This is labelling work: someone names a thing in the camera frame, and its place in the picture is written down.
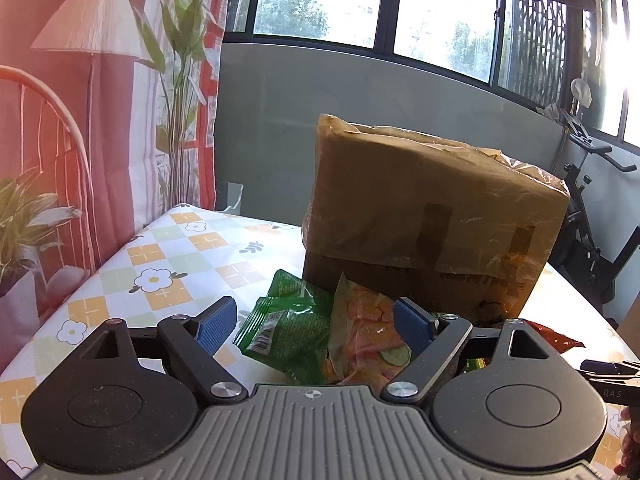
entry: cardboard box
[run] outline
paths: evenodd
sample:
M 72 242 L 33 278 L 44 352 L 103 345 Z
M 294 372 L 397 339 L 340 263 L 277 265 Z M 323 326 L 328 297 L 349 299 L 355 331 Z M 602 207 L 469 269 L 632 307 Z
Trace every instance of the cardboard box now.
M 303 277 L 492 325 L 517 316 L 551 252 L 564 183 L 498 150 L 321 116 Z
M 636 356 L 640 357 L 640 294 L 631 305 L 625 319 L 618 327 L 618 334 L 631 348 Z

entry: hand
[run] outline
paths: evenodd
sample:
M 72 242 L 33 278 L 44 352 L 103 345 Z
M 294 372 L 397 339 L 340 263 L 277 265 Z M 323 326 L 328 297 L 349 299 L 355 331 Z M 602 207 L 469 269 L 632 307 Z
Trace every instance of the hand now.
M 631 420 L 629 408 L 622 409 L 620 420 Z M 624 476 L 633 463 L 640 461 L 640 424 L 638 422 L 627 424 L 622 428 L 620 449 L 622 451 L 622 459 L 620 459 L 620 464 L 615 466 L 613 472 L 616 475 Z

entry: exercise bike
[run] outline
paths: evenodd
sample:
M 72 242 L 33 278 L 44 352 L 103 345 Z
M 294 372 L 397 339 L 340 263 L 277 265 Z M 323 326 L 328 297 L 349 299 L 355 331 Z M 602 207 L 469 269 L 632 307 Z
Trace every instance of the exercise bike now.
M 598 155 L 604 158 L 618 171 L 630 173 L 638 168 L 635 164 L 621 166 L 608 153 L 611 146 L 594 146 L 591 137 L 584 126 L 574 117 L 566 114 L 564 117 L 571 128 L 569 140 L 585 151 L 579 166 L 565 164 L 566 177 L 564 182 L 569 189 L 569 202 L 562 227 L 554 244 L 549 264 L 562 274 L 593 307 L 602 314 L 602 306 L 613 300 L 615 296 L 615 279 L 625 267 L 636 249 L 640 246 L 640 226 L 637 226 L 628 241 L 613 262 L 600 254 L 600 248 L 593 241 L 593 234 L 587 218 L 587 212 L 582 200 L 582 192 L 591 183 L 588 175 L 583 177 L 584 184 L 578 184 L 578 176 L 588 155 Z

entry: table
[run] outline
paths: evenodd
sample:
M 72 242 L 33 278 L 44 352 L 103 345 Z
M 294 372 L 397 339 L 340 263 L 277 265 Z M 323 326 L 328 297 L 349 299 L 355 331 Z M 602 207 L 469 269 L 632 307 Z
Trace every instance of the table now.
M 20 431 L 20 410 L 37 384 L 96 326 L 121 317 L 130 327 L 153 326 L 172 314 L 194 316 L 221 296 L 238 304 L 238 323 L 216 359 L 249 391 L 284 376 L 245 358 L 231 344 L 235 332 L 266 294 L 273 273 L 302 275 L 300 228 L 179 205 L 146 227 L 87 280 L 47 320 L 0 376 L 0 458 L 20 476 L 36 463 Z M 546 266 L 522 317 L 584 342 L 564 354 L 583 359 L 635 359 L 626 344 L 589 303 Z M 161 370 L 159 362 L 140 360 Z M 609 427 L 595 457 L 606 476 L 619 447 L 618 407 L 609 406 Z

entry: gray ribbed plate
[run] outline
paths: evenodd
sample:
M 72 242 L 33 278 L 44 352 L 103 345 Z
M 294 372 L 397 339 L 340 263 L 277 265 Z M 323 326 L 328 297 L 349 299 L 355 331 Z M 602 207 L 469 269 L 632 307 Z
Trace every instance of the gray ribbed plate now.
M 377 400 L 367 386 L 259 386 L 235 406 L 207 408 L 175 450 L 112 480 L 596 480 L 586 463 L 517 476 L 463 461 L 419 410 Z M 44 465 L 29 480 L 87 475 Z

